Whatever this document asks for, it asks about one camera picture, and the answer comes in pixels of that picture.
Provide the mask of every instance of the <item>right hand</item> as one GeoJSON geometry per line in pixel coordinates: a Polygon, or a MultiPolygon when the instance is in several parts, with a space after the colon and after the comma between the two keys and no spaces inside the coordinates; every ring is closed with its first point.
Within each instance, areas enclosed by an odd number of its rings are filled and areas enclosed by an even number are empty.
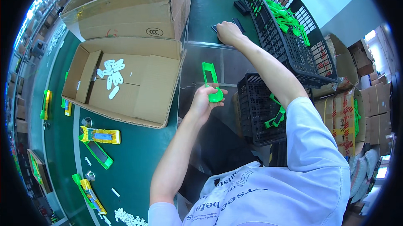
{"type": "Polygon", "coordinates": [[[217,24],[217,37],[222,43],[233,47],[236,47],[237,43],[245,38],[238,26],[232,22],[217,24]]]}

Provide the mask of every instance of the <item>left hand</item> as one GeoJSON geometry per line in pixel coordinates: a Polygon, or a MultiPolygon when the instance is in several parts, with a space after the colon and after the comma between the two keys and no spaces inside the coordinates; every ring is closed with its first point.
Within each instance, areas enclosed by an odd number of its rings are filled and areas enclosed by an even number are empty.
{"type": "MultiPolygon", "coordinates": [[[[186,116],[190,115],[191,118],[197,120],[197,123],[202,126],[204,123],[207,122],[211,110],[214,107],[223,107],[224,100],[223,98],[220,102],[212,103],[208,100],[208,95],[211,93],[217,93],[219,87],[218,83],[209,83],[210,87],[206,87],[205,85],[201,86],[199,89],[196,90],[195,96],[193,97],[192,105],[190,106],[189,112],[186,116]]],[[[221,89],[221,91],[225,94],[228,94],[228,91],[225,89],[221,89]]]]}

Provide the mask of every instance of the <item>workbench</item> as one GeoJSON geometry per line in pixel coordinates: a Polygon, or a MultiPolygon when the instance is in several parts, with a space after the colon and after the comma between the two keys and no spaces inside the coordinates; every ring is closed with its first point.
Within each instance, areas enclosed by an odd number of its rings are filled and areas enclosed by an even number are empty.
{"type": "MultiPolygon", "coordinates": [[[[246,31],[244,34],[259,44],[251,17],[243,16],[238,12],[233,6],[234,1],[236,0],[191,1],[188,25],[183,35],[187,55],[178,85],[180,87],[177,87],[174,95],[168,126],[163,129],[151,129],[114,121],[79,107],[73,107],[71,117],[64,115],[64,110],[60,106],[64,75],[80,43],[72,33],[68,32],[63,46],[54,58],[48,80],[48,89],[53,92],[50,107],[52,117],[47,120],[48,128],[43,132],[42,157],[46,160],[54,192],[62,207],[63,213],[58,213],[60,217],[66,215],[70,223],[76,225],[104,225],[97,211],[87,206],[71,178],[71,175],[75,173],[83,177],[88,170],[91,170],[96,177],[91,185],[106,209],[106,216],[112,225],[116,224],[114,210],[118,208],[123,208],[134,216],[143,217],[148,222],[149,187],[153,172],[174,136],[178,116],[183,117],[187,112],[195,89],[204,81],[201,69],[203,61],[214,63],[219,83],[224,84],[223,88],[229,90],[225,107],[220,110],[214,109],[213,114],[234,130],[231,96],[237,91],[236,84],[245,73],[256,70],[241,53],[221,44],[211,27],[222,21],[230,22],[232,18],[238,18],[246,31]],[[121,131],[120,145],[100,143],[104,151],[114,160],[108,170],[105,170],[86,146],[78,140],[81,120],[86,117],[92,119],[93,128],[121,131]],[[88,165],[85,157],[90,160],[91,166],[88,165]],[[120,197],[112,192],[112,188],[120,194],[120,197]]],[[[43,66],[38,73],[47,69],[43,66]]],[[[41,109],[42,104],[42,100],[38,101],[38,94],[36,96],[32,102],[32,110],[35,112],[41,109]]],[[[33,113],[32,119],[39,120],[39,113],[33,113]]],[[[38,121],[32,125],[32,133],[40,132],[37,131],[38,125],[38,121]]],[[[40,136],[33,134],[33,138],[39,139],[40,136]]]]}

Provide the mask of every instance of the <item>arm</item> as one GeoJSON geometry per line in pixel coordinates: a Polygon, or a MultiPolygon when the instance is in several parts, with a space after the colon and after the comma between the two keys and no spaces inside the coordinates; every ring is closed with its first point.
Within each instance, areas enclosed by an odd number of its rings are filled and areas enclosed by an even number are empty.
{"type": "Polygon", "coordinates": [[[183,183],[189,164],[189,157],[196,136],[214,107],[224,106],[224,100],[218,103],[208,101],[208,95],[216,93],[218,84],[213,87],[200,87],[193,98],[189,112],[185,115],[174,138],[165,150],[151,180],[150,206],[157,202],[174,204],[174,197],[183,183]]]}
{"type": "Polygon", "coordinates": [[[284,109],[298,97],[308,97],[298,79],[276,58],[244,36],[232,22],[217,24],[217,37],[239,50],[258,71],[284,109]]]}

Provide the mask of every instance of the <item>yellow toy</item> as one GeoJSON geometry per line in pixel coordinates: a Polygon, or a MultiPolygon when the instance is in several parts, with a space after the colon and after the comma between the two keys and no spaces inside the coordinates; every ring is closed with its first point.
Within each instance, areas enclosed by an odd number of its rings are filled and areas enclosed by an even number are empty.
{"type": "Polygon", "coordinates": [[[49,102],[52,101],[52,92],[49,90],[45,90],[43,92],[43,106],[40,114],[40,118],[43,120],[48,120],[48,108],[49,102]]]}
{"type": "Polygon", "coordinates": [[[71,102],[66,100],[64,104],[64,114],[66,116],[71,116],[71,102]]]}
{"type": "Polygon", "coordinates": [[[81,126],[83,134],[79,137],[82,142],[95,141],[100,143],[120,144],[119,130],[95,129],[81,126]]]}
{"type": "Polygon", "coordinates": [[[84,193],[87,195],[88,199],[95,206],[95,208],[98,210],[98,212],[102,215],[106,215],[106,210],[103,208],[101,202],[95,196],[95,193],[92,190],[91,184],[89,183],[89,181],[87,179],[82,179],[82,180],[80,180],[80,184],[84,189],[84,193]]]}

